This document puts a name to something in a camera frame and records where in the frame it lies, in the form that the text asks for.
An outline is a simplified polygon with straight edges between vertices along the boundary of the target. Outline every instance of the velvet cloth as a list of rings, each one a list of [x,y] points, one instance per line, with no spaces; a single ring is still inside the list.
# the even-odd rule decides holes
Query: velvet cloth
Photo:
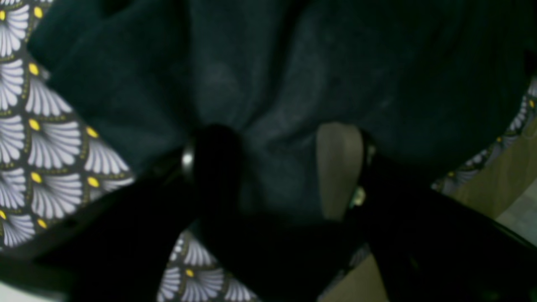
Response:
[[[319,124],[356,125],[429,185],[517,113],[535,71],[533,13],[530,0],[57,0],[28,47],[135,173],[224,124],[243,142],[245,220],[316,229]],[[247,246],[252,234],[233,236]],[[324,249],[352,249],[340,244]]]

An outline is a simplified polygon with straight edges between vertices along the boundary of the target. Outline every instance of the wooden surface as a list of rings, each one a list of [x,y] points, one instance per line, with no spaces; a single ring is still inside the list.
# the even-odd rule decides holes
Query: wooden surface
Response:
[[[526,136],[537,133],[537,120],[530,124],[525,133]],[[534,220],[537,221],[537,202],[535,201],[537,200],[537,182],[534,184],[534,189],[530,188],[536,178],[537,138],[529,139],[521,136],[490,166],[459,188],[453,197],[468,207],[494,219],[505,212],[506,214],[499,218],[499,222],[510,224],[508,226],[513,226],[513,229],[514,226],[520,228],[523,223],[528,225]],[[524,193],[532,197],[526,196],[524,198],[522,196]],[[535,217],[528,218],[530,215],[528,209],[533,209]],[[515,219],[513,215],[524,217],[524,219]],[[529,233],[527,236],[532,235],[535,236],[537,242],[537,232]],[[387,296],[383,290],[380,273],[373,256],[369,256],[354,271],[349,273],[323,299],[323,302],[386,301]]]
[[[488,217],[500,216],[537,178],[537,139],[527,138],[535,132],[537,120],[453,197]]]

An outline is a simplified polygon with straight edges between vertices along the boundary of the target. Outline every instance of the yellow dot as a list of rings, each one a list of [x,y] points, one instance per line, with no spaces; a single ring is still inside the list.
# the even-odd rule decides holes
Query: yellow dot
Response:
[[[30,124],[30,127],[36,131],[39,131],[39,129],[41,129],[41,126],[39,126],[39,123],[34,119],[30,119],[28,123]]]
[[[40,7],[36,6],[34,9],[34,15],[39,19],[43,18],[43,10]]]
[[[38,223],[42,228],[47,228],[47,224],[46,224],[46,222],[44,222],[42,219],[38,219],[38,220],[37,220],[37,223]]]
[[[41,179],[41,175],[35,173],[35,172],[32,172],[32,180],[37,182],[37,183],[41,183],[43,182],[43,179]]]
[[[39,68],[37,68],[37,65],[34,64],[34,63],[30,63],[28,65],[28,70],[30,71],[31,74],[33,75],[39,75]]]
[[[99,187],[99,181],[95,177],[88,177],[88,184],[94,188]]]
[[[89,136],[91,136],[92,138],[98,138],[99,137],[99,133],[97,133],[97,131],[93,130],[92,127],[88,127],[86,129],[86,132],[88,133]]]

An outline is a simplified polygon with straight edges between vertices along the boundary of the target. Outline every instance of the patterned fabric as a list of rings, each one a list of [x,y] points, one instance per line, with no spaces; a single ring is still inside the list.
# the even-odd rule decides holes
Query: patterned fabric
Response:
[[[52,1],[0,0],[0,250],[134,181],[121,157],[47,88],[47,72],[26,51]],[[505,134],[433,187],[452,192],[509,147],[534,118],[536,95],[537,81]],[[368,254],[367,246],[360,248],[325,293]],[[170,255],[156,300],[258,301],[188,231]]]
[[[493,162],[504,150],[509,148],[517,138],[521,135],[528,137],[529,135],[525,133],[525,130],[537,114],[536,103],[537,78],[534,78],[528,92],[522,98],[518,114],[515,116],[511,125],[507,127],[504,134],[498,136],[496,141],[491,144],[489,148],[482,150],[461,165],[457,170],[450,172],[444,178],[436,181],[432,185],[432,188],[446,195],[454,193],[458,187],[467,183],[477,175],[479,171]]]

